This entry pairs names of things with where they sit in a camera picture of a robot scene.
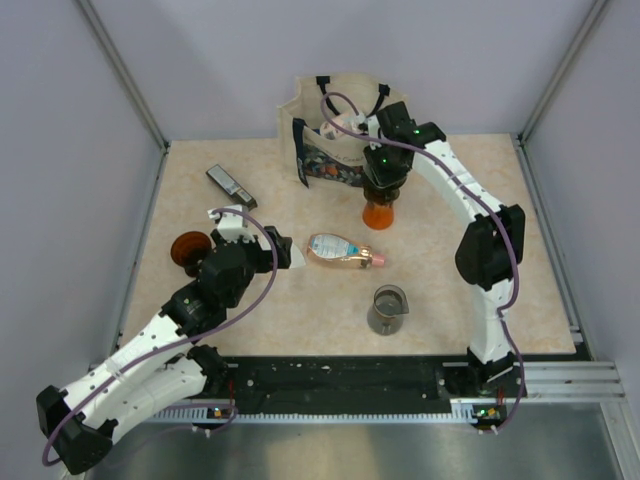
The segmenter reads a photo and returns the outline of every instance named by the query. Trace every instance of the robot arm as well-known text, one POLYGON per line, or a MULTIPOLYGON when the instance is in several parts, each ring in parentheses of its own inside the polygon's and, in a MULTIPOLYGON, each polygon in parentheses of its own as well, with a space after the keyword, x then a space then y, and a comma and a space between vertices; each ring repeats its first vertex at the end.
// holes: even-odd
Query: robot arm
POLYGON ((226 385, 227 366, 217 351, 194 347, 191 339, 226 320, 226 310, 238 305, 254 275, 273 270, 274 254, 278 268, 289 268, 292 250, 291 238, 265 227, 275 252, 265 251, 243 213, 231 213, 234 209, 244 212, 242 207, 225 209, 222 216, 210 212, 217 223, 211 234, 215 247, 197 278, 175 292, 138 335, 80 380, 38 395, 40 429, 47 438, 58 431, 50 442, 71 474, 96 465, 131 428, 163 408, 203 391, 216 395, 226 385))
POLYGON ((505 225, 518 263, 522 260, 524 212, 518 205, 505 207, 482 188, 458 160, 445 134, 433 123, 416 125, 403 102, 389 105, 369 117, 366 130, 369 137, 384 136, 424 149, 430 155, 414 155, 412 151, 372 139, 365 149, 365 188, 384 196, 390 190, 399 189, 413 168, 445 199, 459 221, 467 225, 455 260, 460 275, 473 285, 475 316, 469 345, 473 357, 470 364, 479 364, 484 370, 479 377, 482 383, 488 383, 511 369, 513 363, 498 315, 498 309, 507 303, 513 278, 505 244, 486 208, 505 225), (440 164, 431 157, 437 158, 440 164), (468 192, 481 199, 484 206, 469 198, 468 192))
MULTIPOLYGON (((453 153, 449 142, 436 140, 427 144, 425 150, 441 159, 460 182, 480 197, 494 212, 501 212, 501 203, 473 178, 453 153)), ((480 205, 469 199, 433 160, 415 155, 413 169, 437 190, 463 225, 472 224, 478 215, 481 217, 486 215, 480 205)), ((511 350, 497 311, 498 307, 504 305, 509 298, 512 284, 512 279, 504 279, 492 285, 488 291, 479 286, 472 287, 475 323, 469 350, 483 364, 498 361, 506 357, 511 350)))

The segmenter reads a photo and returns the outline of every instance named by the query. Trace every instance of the white wall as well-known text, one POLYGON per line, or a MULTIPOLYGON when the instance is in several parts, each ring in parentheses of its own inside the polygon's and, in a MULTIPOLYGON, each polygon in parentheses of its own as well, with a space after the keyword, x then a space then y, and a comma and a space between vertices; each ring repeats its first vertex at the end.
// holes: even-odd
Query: white wall
POLYGON ((530 152, 597 349, 640 424, 640 2, 615 0, 530 152))
POLYGON ((375 74, 445 131, 519 131, 593 0, 94 0, 171 139, 275 136, 293 77, 375 74))
POLYGON ((38 480, 36 395, 106 353, 160 154, 69 0, 2 3, 0 92, 0 478, 38 480))

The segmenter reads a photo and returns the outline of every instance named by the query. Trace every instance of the beige tabletop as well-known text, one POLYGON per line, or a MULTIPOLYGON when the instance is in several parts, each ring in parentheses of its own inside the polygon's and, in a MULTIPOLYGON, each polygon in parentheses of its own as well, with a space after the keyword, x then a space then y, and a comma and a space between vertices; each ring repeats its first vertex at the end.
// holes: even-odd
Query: beige tabletop
MULTIPOLYGON (((523 352, 574 352, 567 318, 544 242, 508 135, 457 135, 449 140, 476 179, 504 204, 527 215, 521 291, 509 312, 523 352)), ((309 236, 330 232, 369 244, 387 256, 380 269, 334 270, 309 262, 279 270, 261 305, 238 324, 204 340, 222 355, 386 355, 463 353, 471 336, 470 286, 454 254, 466 226, 458 223, 427 181, 410 174, 395 205, 391 228, 374 231, 362 220, 362 190, 345 185, 305 188, 284 173, 277 140, 173 142, 140 264, 123 340, 138 332, 190 279, 172 263, 171 244, 189 230, 210 233, 207 210, 230 200, 206 177, 222 165, 259 204, 252 215, 293 237, 304 252, 309 236), (369 330, 367 309, 384 284, 404 289, 410 315, 395 335, 369 330)), ((252 302, 268 275, 256 275, 238 307, 252 302)))

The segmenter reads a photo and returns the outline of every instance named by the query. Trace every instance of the beige bag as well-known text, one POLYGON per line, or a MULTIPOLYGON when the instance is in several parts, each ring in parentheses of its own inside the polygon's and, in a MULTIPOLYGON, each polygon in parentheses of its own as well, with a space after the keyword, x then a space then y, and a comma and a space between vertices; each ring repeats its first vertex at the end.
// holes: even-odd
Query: beige bag
MULTIPOLYGON (((325 121, 320 101, 327 91, 345 94, 367 116, 388 104, 406 102, 407 97, 371 75, 345 73, 296 78, 296 96, 278 107, 280 156, 288 175, 297 176, 307 187, 308 177, 361 187, 365 163, 363 150, 367 142, 348 135, 329 140, 317 132, 325 121)), ((350 110, 341 98, 329 100, 327 106, 332 116, 350 110)))

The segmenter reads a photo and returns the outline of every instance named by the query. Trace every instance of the clear measuring cup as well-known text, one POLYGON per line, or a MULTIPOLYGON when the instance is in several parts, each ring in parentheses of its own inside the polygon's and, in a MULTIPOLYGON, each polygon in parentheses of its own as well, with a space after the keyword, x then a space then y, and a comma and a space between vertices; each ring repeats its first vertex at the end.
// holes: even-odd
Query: clear measuring cup
POLYGON ((408 313, 409 304, 402 289, 396 285, 383 285, 373 296, 367 323, 380 335, 392 335, 400 330, 408 313))

